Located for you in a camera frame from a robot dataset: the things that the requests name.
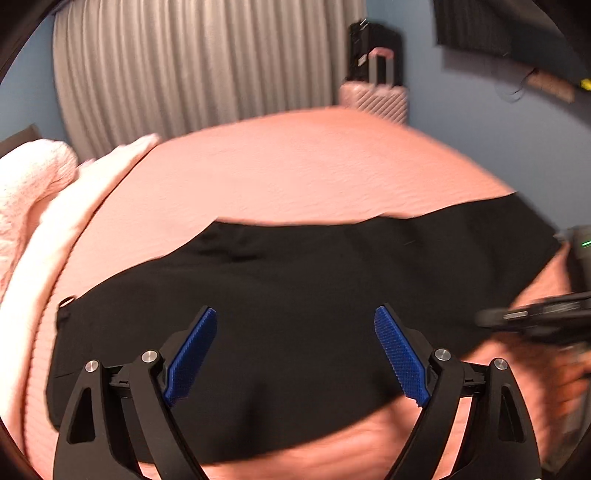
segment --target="pink suitcase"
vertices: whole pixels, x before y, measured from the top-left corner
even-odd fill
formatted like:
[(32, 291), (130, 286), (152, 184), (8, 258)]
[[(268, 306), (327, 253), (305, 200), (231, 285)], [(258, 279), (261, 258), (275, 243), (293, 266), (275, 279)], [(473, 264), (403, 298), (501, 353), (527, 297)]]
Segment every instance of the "pink suitcase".
[[(386, 84), (378, 85), (378, 57), (386, 58)], [(377, 47), (359, 59), (359, 65), (369, 60), (369, 82), (345, 82), (340, 87), (339, 103), (405, 124), (408, 116), (407, 90), (394, 86), (394, 52)]]

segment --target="bed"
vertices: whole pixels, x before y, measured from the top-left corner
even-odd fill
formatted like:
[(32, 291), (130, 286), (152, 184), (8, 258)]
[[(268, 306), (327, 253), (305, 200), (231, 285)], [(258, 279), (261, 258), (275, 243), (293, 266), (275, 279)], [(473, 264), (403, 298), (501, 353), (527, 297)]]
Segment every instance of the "bed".
[[(155, 135), (84, 163), (29, 221), (26, 249), (0, 306), (0, 416), (32, 466), (52, 478), (57, 432), (47, 412), (58, 303), (185, 244), (215, 219), (265, 225), (420, 216), (513, 190), (474, 162), (401, 125), (340, 107), (267, 116), (167, 142)], [(565, 245), (515, 304), (570, 290)], [(578, 365), (512, 337), (468, 358), (508, 360), (526, 400), (542, 458), (584, 387)], [(445, 476), (466, 424), (462, 401), (436, 477)], [(205, 465), (212, 479), (381, 479), (419, 415), (398, 398), (360, 422), (304, 445)], [(158, 478), (152, 465), (144, 474)]]

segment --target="black device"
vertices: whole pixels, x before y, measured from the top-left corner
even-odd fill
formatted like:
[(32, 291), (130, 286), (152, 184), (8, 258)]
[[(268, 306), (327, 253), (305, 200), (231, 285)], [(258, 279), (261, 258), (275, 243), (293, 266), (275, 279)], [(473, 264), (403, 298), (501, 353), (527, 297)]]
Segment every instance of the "black device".
[(591, 225), (568, 230), (570, 251), (567, 258), (570, 286), (573, 292), (591, 291)]
[[(541, 478), (531, 420), (503, 359), (489, 365), (462, 362), (433, 348), (418, 331), (406, 328), (389, 305), (376, 311), (376, 334), (405, 394), (422, 407), (420, 417), (386, 480), (430, 480), (447, 444), (459, 400), (472, 398), (469, 421), (452, 480), (536, 480)], [(216, 313), (201, 309), (187, 330), (134, 362), (105, 367), (90, 360), (72, 392), (60, 429), (54, 480), (144, 479), (122, 413), (132, 398), (162, 480), (207, 480), (170, 413), (188, 396), (217, 331)], [(560, 480), (591, 476), (591, 433), (587, 432)], [(9, 480), (38, 480), (4, 426), (0, 468)]]
[(476, 323), (496, 332), (519, 333), (531, 342), (591, 346), (591, 292), (549, 297), (519, 309), (484, 310)]
[(565, 1), (433, 0), (437, 44), (512, 59), (589, 90), (589, 32), (573, 24)]

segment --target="blue wall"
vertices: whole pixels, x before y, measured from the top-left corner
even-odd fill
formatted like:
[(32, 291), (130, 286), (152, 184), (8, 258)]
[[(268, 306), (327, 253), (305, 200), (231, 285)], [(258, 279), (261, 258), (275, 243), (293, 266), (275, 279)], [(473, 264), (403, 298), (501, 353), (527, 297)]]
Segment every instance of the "blue wall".
[(30, 124), (44, 138), (67, 141), (53, 77), (54, 19), (39, 25), (0, 84), (0, 141)]
[(568, 105), (526, 88), (505, 60), (436, 47), (433, 0), (367, 0), (400, 31), (410, 124), (473, 158), (560, 228), (591, 223), (591, 95)]

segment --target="suitcase handle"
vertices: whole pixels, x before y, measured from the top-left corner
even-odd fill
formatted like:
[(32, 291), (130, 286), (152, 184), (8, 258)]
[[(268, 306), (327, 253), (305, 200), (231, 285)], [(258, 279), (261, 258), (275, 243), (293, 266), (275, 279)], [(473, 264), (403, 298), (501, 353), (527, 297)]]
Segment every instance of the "suitcase handle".
[(394, 86), (394, 51), (385, 47), (375, 47), (368, 54), (369, 57), (369, 82), (378, 84), (378, 57), (386, 59), (386, 83)]

